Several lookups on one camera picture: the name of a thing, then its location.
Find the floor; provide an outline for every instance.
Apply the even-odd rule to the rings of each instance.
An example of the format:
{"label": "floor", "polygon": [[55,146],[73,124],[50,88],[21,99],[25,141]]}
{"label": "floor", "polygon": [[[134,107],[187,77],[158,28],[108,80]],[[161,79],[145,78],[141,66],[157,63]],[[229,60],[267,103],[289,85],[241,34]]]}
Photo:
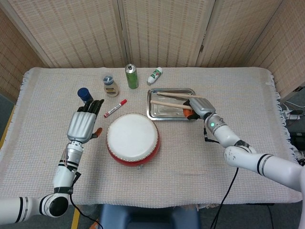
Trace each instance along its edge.
{"label": "floor", "polygon": [[[290,102],[305,105],[305,89],[290,99]],[[2,136],[6,123],[9,119],[13,103],[0,96],[0,136]],[[289,131],[305,132],[305,116],[301,120],[294,121],[288,127]],[[93,213],[93,218],[98,218],[101,206]],[[201,209],[200,217],[202,229],[210,228],[211,222],[218,210],[217,208]],[[296,229],[301,216],[302,203],[275,204],[270,206],[275,229]],[[74,208],[69,206],[67,213],[60,218],[48,218],[44,216],[34,216],[26,222],[15,225],[0,226],[0,229],[69,229],[71,228]],[[89,219],[80,217],[79,229],[88,229],[92,222]],[[219,215],[218,229],[271,229],[271,219],[267,206],[260,205],[225,205]]]}

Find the white drum head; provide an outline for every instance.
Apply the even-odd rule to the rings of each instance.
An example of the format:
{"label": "white drum head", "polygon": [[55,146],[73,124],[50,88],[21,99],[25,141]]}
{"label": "white drum head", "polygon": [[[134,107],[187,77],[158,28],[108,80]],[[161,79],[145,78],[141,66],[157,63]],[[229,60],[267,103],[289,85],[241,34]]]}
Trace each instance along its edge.
{"label": "white drum head", "polygon": [[115,120],[107,133],[110,152],[123,161],[135,162],[149,156],[157,146],[154,123],[141,114],[126,114]]}

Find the marker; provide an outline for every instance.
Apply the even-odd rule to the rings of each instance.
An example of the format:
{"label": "marker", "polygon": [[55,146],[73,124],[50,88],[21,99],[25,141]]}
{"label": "marker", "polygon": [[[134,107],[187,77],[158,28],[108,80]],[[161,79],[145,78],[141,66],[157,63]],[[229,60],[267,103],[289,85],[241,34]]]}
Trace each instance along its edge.
{"label": "marker", "polygon": [[119,109],[121,106],[123,106],[125,103],[127,103],[127,99],[124,99],[122,102],[120,102],[119,104],[117,104],[113,109],[111,109],[110,111],[106,112],[104,114],[104,117],[107,118],[109,115],[111,115],[113,112],[115,112],[117,109]]}

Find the wooden drumstick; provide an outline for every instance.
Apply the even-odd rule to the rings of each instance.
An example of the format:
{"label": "wooden drumstick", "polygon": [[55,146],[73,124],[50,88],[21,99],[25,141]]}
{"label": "wooden drumstick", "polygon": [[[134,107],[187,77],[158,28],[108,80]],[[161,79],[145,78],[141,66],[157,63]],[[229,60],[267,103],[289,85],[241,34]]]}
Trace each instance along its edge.
{"label": "wooden drumstick", "polygon": [[202,98],[199,95],[181,94],[181,93],[157,92],[157,94],[158,95],[173,96],[173,97],[180,97],[180,98]]}
{"label": "wooden drumstick", "polygon": [[170,104],[170,103],[164,103],[164,102],[159,102],[159,101],[154,101],[154,100],[151,100],[151,104],[162,105],[162,106],[170,106],[170,107],[176,107],[176,108],[181,108],[181,109],[192,110],[192,107],[190,107],[190,106],[180,105],[180,104]]}

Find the metal tray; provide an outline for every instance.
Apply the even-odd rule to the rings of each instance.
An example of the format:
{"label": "metal tray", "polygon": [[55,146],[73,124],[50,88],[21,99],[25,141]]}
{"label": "metal tray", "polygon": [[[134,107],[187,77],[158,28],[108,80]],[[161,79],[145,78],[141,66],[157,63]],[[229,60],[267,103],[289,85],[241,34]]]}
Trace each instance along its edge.
{"label": "metal tray", "polygon": [[171,96],[157,95],[157,92],[170,92],[170,93],[182,93],[193,94],[196,93],[190,88],[153,88],[147,93],[147,117],[151,120],[158,121],[189,121],[184,115],[181,108],[174,108],[162,105],[151,104],[151,100],[160,102],[183,104],[187,99],[176,98]]}

